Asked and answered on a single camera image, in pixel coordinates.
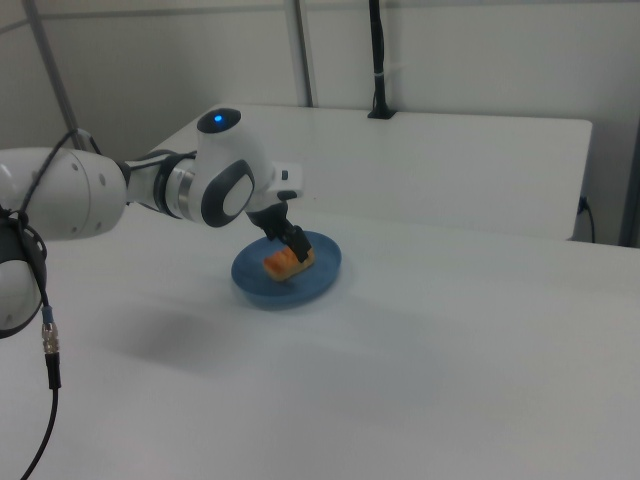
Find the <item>black cable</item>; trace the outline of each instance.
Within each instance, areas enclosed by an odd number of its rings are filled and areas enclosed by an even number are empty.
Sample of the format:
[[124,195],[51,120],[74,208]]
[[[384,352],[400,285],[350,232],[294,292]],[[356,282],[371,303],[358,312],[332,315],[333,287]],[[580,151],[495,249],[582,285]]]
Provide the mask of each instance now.
[[[196,150],[194,150],[193,152],[189,152],[184,154],[183,158],[196,158]],[[171,155],[178,155],[176,152],[173,152],[171,150],[156,150],[155,152],[149,152],[147,153],[145,156],[140,157],[136,160],[132,160],[133,162],[142,162],[144,160],[150,160],[152,158],[155,157],[159,157],[161,155],[167,155],[166,158],[163,158],[162,160],[158,160],[157,162],[149,162],[149,163],[145,163],[143,165],[135,165],[133,167],[129,167],[129,169],[133,172],[136,170],[142,170],[143,168],[147,168],[147,167],[155,167],[157,165],[162,165],[167,158],[169,158],[169,156]]]
[[56,421],[56,415],[58,413],[58,390],[61,387],[60,381],[60,353],[58,346],[58,329],[56,327],[55,321],[53,319],[53,312],[51,306],[49,305],[49,297],[47,296],[46,291],[46,281],[45,281],[45,272],[41,269],[41,263],[36,261],[33,256],[33,252],[27,243],[28,236],[31,237],[36,247],[40,249],[43,260],[47,257],[47,247],[42,240],[42,237],[29,225],[29,217],[27,216],[27,208],[29,207],[29,203],[31,201],[31,197],[34,192],[38,188],[42,177],[46,173],[47,169],[51,165],[54,157],[62,148],[64,143],[69,140],[76,133],[83,133],[89,137],[89,141],[93,146],[93,149],[96,151],[98,155],[101,155],[100,149],[96,144],[93,137],[89,135],[84,130],[74,129],[67,132],[62,139],[55,145],[55,147],[51,150],[51,153],[47,156],[42,167],[36,174],[29,190],[25,194],[24,200],[22,201],[22,205],[20,210],[18,211],[6,211],[4,209],[0,209],[0,211],[6,216],[17,215],[17,223],[18,223],[18,232],[20,238],[20,244],[22,246],[22,250],[24,252],[27,263],[31,267],[31,271],[33,272],[33,277],[36,280],[36,284],[38,285],[38,290],[40,291],[40,299],[42,304],[42,317],[43,317],[43,325],[42,325],[42,338],[43,345],[45,350],[45,360],[47,365],[47,374],[49,377],[49,388],[52,391],[53,397],[51,401],[51,414],[49,416],[49,423],[47,425],[47,430],[45,431],[44,437],[42,438],[42,442],[40,442],[40,447],[36,452],[31,464],[27,468],[27,471],[21,477],[21,480],[27,480],[33,470],[38,465],[42,454],[47,448],[47,444],[49,443],[49,439],[51,438],[51,433],[53,432],[53,426]]
[[591,206],[589,205],[587,197],[581,196],[580,201],[578,202],[578,215],[585,210],[589,214],[589,221],[591,223],[591,243],[596,243],[596,223],[593,220],[593,212],[591,211]]
[[33,473],[33,470],[36,468],[36,465],[38,465],[38,462],[40,461],[40,458],[42,457],[44,450],[47,448],[49,439],[51,438],[51,432],[53,432],[53,425],[56,423],[56,415],[58,413],[58,389],[54,388],[53,390],[51,390],[51,392],[53,394],[53,397],[51,400],[51,415],[49,416],[49,424],[47,425],[47,431],[44,434],[44,438],[42,439],[42,442],[40,443],[40,448],[38,448],[38,452],[36,453],[36,456],[33,457],[33,460],[31,461],[31,465],[29,465],[29,468],[27,468],[27,471],[24,473],[24,475],[21,477],[20,480],[27,480],[31,476],[31,474]]
[[[382,62],[384,63],[384,30],[382,30],[382,28],[380,28],[380,43],[381,45],[381,49],[382,49]],[[376,109],[376,92],[375,89],[373,91],[373,102],[371,104],[371,110],[375,110]]]
[[36,235],[34,236],[34,239],[36,240],[36,243],[40,243],[40,245],[42,245],[42,252],[43,252],[43,256],[46,258],[46,246],[44,244],[44,242],[42,241],[42,239],[40,238],[39,235],[37,235],[37,233],[35,233],[35,230],[33,230],[29,225],[28,225],[28,219],[25,221],[25,217],[26,215],[24,215],[22,212],[18,212],[18,232],[19,235],[18,237],[20,238],[20,244],[22,246],[22,251],[24,252],[25,257],[27,258],[27,263],[29,264],[29,266],[31,267],[31,271],[33,272],[33,277],[36,279],[36,285],[38,286],[38,291],[40,292],[40,299],[42,301],[42,305],[44,307],[48,307],[49,306],[49,296],[47,295],[47,289],[46,289],[46,281],[44,279],[44,272],[41,272],[40,269],[38,268],[38,263],[36,262],[36,259],[33,258],[33,254],[31,252],[31,249],[27,246],[27,240],[26,240],[26,235],[27,235],[27,231],[32,233],[32,235]]
[[589,214],[589,221],[591,222],[591,243],[596,243],[596,224],[593,221],[593,213],[591,212],[591,207],[585,200],[584,209]]
[[98,145],[96,144],[96,141],[93,139],[92,136],[89,136],[89,143],[91,143],[91,146],[93,147],[93,149],[98,155],[102,155],[102,152],[98,148]]
[[51,165],[51,162],[53,161],[53,157],[56,156],[56,153],[58,153],[58,151],[62,148],[62,145],[64,145],[65,142],[69,140],[76,133],[77,133],[77,129],[68,131],[62,137],[62,139],[56,144],[56,146],[53,147],[53,150],[51,150],[51,153],[45,159],[44,163],[42,164],[42,167],[40,167],[40,170],[38,171],[36,178],[34,178],[33,182],[31,183],[31,187],[29,187],[27,194],[24,196],[24,200],[22,201],[22,206],[20,207],[20,211],[22,212],[27,211],[27,207],[29,206],[29,202],[31,202],[31,197],[33,196],[33,192],[35,192],[36,188],[38,188],[38,185],[40,184],[40,180],[42,180],[44,173],[47,171],[47,169],[49,168],[49,165]]

